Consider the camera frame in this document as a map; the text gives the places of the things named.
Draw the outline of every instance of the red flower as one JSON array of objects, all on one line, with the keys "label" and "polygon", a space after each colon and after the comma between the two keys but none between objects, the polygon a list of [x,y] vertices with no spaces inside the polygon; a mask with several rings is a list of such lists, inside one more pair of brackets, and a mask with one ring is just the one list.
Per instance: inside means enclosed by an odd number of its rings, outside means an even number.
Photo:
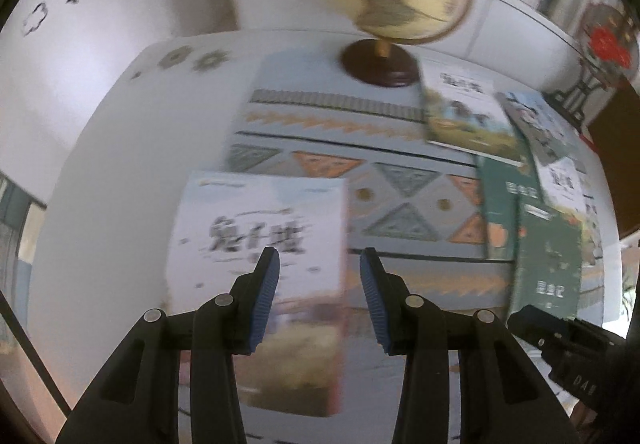
[{"label": "red flower", "polygon": [[606,27],[595,27],[591,34],[589,47],[603,61],[613,61],[628,69],[631,66],[631,54]]}]

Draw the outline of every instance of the globe stand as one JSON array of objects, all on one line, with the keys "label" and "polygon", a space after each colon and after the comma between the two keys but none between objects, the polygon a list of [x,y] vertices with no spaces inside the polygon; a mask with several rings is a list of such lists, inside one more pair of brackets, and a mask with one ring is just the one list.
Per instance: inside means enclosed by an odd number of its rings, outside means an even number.
[{"label": "globe stand", "polygon": [[418,63],[406,50],[383,39],[362,39],[340,56],[354,78],[377,87],[407,87],[420,79]]}]

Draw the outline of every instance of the white wall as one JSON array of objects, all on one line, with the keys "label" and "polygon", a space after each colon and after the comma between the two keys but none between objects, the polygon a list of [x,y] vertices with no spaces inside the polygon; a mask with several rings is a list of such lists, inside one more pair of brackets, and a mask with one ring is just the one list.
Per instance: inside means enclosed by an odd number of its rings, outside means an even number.
[{"label": "white wall", "polygon": [[[358,31],[330,0],[236,0],[248,29]],[[567,87],[578,75],[573,40],[518,0],[474,0],[463,24],[425,48],[485,66],[539,90]]]},{"label": "white wall", "polygon": [[140,51],[215,32],[231,12],[230,0],[20,0],[0,32],[0,171],[47,202],[80,131]]}]

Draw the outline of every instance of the shelf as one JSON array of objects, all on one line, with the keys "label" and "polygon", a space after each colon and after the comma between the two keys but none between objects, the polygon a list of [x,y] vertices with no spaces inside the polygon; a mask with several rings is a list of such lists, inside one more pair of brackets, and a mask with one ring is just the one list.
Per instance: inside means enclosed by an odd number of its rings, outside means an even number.
[{"label": "shelf", "polygon": [[559,28],[555,23],[553,23],[551,20],[549,20],[548,18],[540,14],[534,8],[529,7],[529,5],[525,4],[523,1],[521,0],[500,0],[500,1],[526,14],[531,19],[537,21],[539,24],[548,28],[551,32],[556,34],[556,36],[561,38],[564,42],[568,43],[571,47],[575,48],[576,50],[578,49],[578,43],[573,36],[571,36],[570,34],[567,34],[564,30]]}]

